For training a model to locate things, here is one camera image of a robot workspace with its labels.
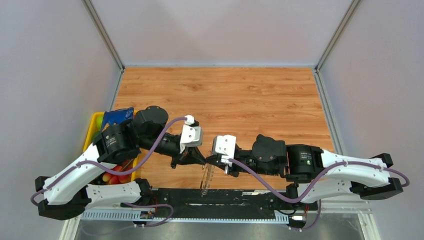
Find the large metal keyring with clips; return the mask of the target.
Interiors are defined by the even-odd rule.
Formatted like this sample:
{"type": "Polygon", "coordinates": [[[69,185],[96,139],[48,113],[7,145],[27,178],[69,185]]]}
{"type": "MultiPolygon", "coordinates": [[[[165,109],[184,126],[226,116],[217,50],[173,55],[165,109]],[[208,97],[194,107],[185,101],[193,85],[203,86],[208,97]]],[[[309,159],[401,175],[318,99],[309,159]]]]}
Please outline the large metal keyring with clips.
{"type": "Polygon", "coordinates": [[[202,175],[202,179],[201,179],[200,187],[199,187],[202,197],[206,196],[208,193],[208,190],[210,188],[210,182],[212,181],[212,178],[214,175],[214,168],[215,166],[210,163],[206,163],[202,167],[203,175],[202,175]]]}

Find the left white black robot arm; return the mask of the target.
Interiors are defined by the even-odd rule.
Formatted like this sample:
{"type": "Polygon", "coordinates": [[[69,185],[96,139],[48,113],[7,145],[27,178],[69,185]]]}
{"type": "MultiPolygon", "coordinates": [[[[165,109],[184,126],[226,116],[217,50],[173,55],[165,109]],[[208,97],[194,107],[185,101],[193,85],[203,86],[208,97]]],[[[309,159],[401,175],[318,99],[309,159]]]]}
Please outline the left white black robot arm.
{"type": "Polygon", "coordinates": [[[40,176],[35,180],[35,202],[38,214],[55,220],[68,220],[85,210],[99,206],[153,206],[153,192],[146,179],[137,178],[127,183],[93,185],[92,181],[102,173],[116,175],[115,167],[138,157],[147,150],[171,157],[171,166],[205,163],[199,151],[203,142],[203,130],[193,116],[180,117],[183,123],[180,134],[167,132],[174,123],[168,113],[159,106],[148,106],[138,111],[132,119],[108,126],[95,137],[93,143],[60,173],[40,176]]]}

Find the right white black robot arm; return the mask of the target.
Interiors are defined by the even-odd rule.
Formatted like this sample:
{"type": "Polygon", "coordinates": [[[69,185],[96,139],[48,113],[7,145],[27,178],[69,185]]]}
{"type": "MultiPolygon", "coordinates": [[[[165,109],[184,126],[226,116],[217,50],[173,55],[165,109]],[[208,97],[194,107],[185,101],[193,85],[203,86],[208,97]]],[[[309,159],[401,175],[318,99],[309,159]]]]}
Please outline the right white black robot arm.
{"type": "Polygon", "coordinates": [[[317,146],[286,144],[261,134],[250,150],[240,148],[235,136],[217,136],[206,162],[233,177],[251,174],[292,209],[345,195],[385,200],[409,185],[405,175],[392,169],[387,153],[350,157],[317,146]]]}

